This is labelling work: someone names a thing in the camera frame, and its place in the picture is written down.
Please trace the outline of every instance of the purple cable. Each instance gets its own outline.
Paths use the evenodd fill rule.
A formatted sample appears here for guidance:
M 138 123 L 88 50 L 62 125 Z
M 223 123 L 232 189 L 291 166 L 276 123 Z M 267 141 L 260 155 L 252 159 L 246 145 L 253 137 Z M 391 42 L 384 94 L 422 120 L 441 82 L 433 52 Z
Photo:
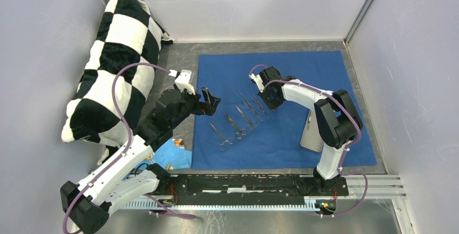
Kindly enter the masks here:
M 303 87 L 303 88 L 306 88 L 306 89 L 309 89 L 313 92 L 316 92 L 318 94 L 321 94 L 321 95 L 324 95 L 326 96 L 327 98 L 329 98 L 331 101 L 333 101 L 336 106 L 339 107 L 339 109 L 344 113 L 344 115 L 347 116 L 347 118 L 351 121 L 352 125 L 354 126 L 354 128 L 356 129 L 357 131 L 357 137 L 350 143 L 347 145 L 347 149 L 349 149 L 352 145 L 354 145 L 355 143 L 357 143 L 361 138 L 362 138 L 362 133 L 360 131 L 360 128 L 358 126 L 358 124 L 356 123 L 356 121 L 352 118 L 351 114 L 349 114 L 349 112 L 343 107 L 343 105 L 341 105 L 341 103 L 339 103 L 338 100 L 336 100 L 335 98 L 333 98 L 330 94 L 326 93 L 326 92 L 322 92 L 321 90 L 313 87 L 313 86 L 310 86 L 310 85 L 307 85 L 307 84 L 304 84 L 304 83 L 298 83 L 298 82 L 292 82 L 292 81 L 281 81 L 281 80 L 272 80 L 272 81 L 269 81 L 266 85 L 265 85 L 265 88 L 274 83 L 274 82 L 279 82 L 279 83 L 284 83 L 284 84 L 289 84 L 289 85 L 296 85 L 296 86 L 300 86 L 300 87 Z M 344 162 L 344 158 L 346 157 L 346 154 L 347 154 L 347 150 L 345 149 L 343 151 L 343 154 L 341 155 L 341 159 L 338 163 L 338 173 L 342 176 L 353 176 L 353 175 L 362 175 L 363 178 L 365 179 L 365 190 L 363 191 L 363 195 L 361 197 L 361 199 L 359 200 L 359 202 L 352 208 L 350 208 L 349 210 L 347 211 L 343 211 L 343 212 L 340 212 L 340 213 L 336 213 L 334 215 L 323 215 L 323 217 L 329 217 L 329 218 L 332 218 L 332 217 L 335 217 L 335 216 L 340 216 L 340 215 L 345 215 L 345 214 L 348 214 L 349 212 L 352 212 L 354 211 L 355 209 L 357 209 L 358 207 L 360 207 L 360 205 L 362 204 L 363 200 L 365 199 L 365 196 L 366 196 L 366 192 L 368 191 L 368 178 L 366 177 L 366 175 L 363 173 L 363 172 L 352 172 L 352 173 L 343 173 L 342 171 L 342 168 L 343 168 L 343 162 Z
M 268 68 L 268 66 L 266 66 L 266 65 L 264 65 L 264 64 L 257 64 L 257 65 L 255 65 L 255 66 L 250 70 L 250 72 L 249 72 L 248 74 L 249 74 L 249 75 L 253 74 L 253 71 L 254 71 L 255 69 L 257 69 L 258 67 Z
M 123 113 L 121 112 L 119 106 L 118 106 L 118 103 L 116 102 L 116 95 L 115 95 L 115 86 L 116 86 L 116 81 L 118 80 L 118 78 L 121 76 L 122 73 L 124 73 L 124 71 L 126 71 L 127 69 L 131 68 L 131 67 L 135 67 L 135 66 L 140 66 L 140 65 L 143 65 L 143 66 L 150 66 L 150 67 L 153 67 L 153 68 L 156 68 L 158 70 L 161 70 L 163 72 L 167 72 L 167 73 L 170 73 L 171 71 L 169 69 L 166 69 L 166 68 L 162 68 L 162 67 L 159 67 L 157 65 L 154 65 L 154 64 L 151 64 L 151 63 L 141 63 L 141 62 L 137 62 L 137 63 L 132 63 L 132 64 L 129 64 L 127 65 L 126 67 L 122 68 L 115 76 L 115 79 L 113 79 L 113 83 L 112 83 L 112 100 L 113 100 L 113 105 L 115 106 L 115 109 L 116 109 L 116 112 L 118 112 L 118 115 L 120 116 L 121 118 L 121 121 L 123 121 L 123 124 L 124 126 L 126 127 L 126 130 L 128 131 L 128 142 L 126 144 L 126 147 L 124 148 L 123 150 L 123 153 L 128 151 L 129 150 L 129 147 L 130 147 L 130 144 L 132 143 L 132 133 L 131 133 L 131 130 L 130 130 L 130 127 L 129 127 L 129 124 L 128 122 L 126 121 L 126 118 L 124 118 L 123 116 Z M 96 182 L 98 180 L 98 178 L 100 178 L 107 170 L 109 170 L 116 162 L 118 162 L 120 159 L 121 159 L 122 155 L 118 155 L 110 164 L 108 164 L 104 169 L 102 169 L 88 184 L 93 184 L 94 182 Z M 85 186 L 78 194 L 77 196 L 72 200 L 72 202 L 70 203 L 68 209 L 66 210 L 65 212 L 65 216 L 64 216 L 64 221 L 62 222 L 62 231 L 64 232 L 64 234 L 78 234 L 81 232 L 81 230 L 78 230 L 76 232 L 73 232 L 73 233 L 69 233 L 67 231 L 67 221 L 69 219 L 69 216 L 70 216 L 70 212 L 72 211 L 73 207 L 75 206 L 76 202 L 78 201 L 78 199 L 83 195 L 83 193 L 85 191 L 87 191 L 89 188 L 89 185 Z
M 159 207 L 165 209 L 167 212 L 170 213 L 170 214 L 159 214 L 159 216 L 172 216 L 172 217 L 179 217 L 181 219 L 196 219 L 197 218 L 196 215 L 192 215 L 192 214 L 178 214 L 178 213 L 175 213 L 172 210 L 168 209 L 166 206 L 164 206 L 164 204 L 160 203 L 157 199 L 155 199 L 155 197 L 153 197 L 151 195 L 144 194 L 143 196 L 145 196 L 145 197 L 147 197 L 149 199 L 152 199 L 154 202 L 156 202 L 156 204 L 159 205 Z

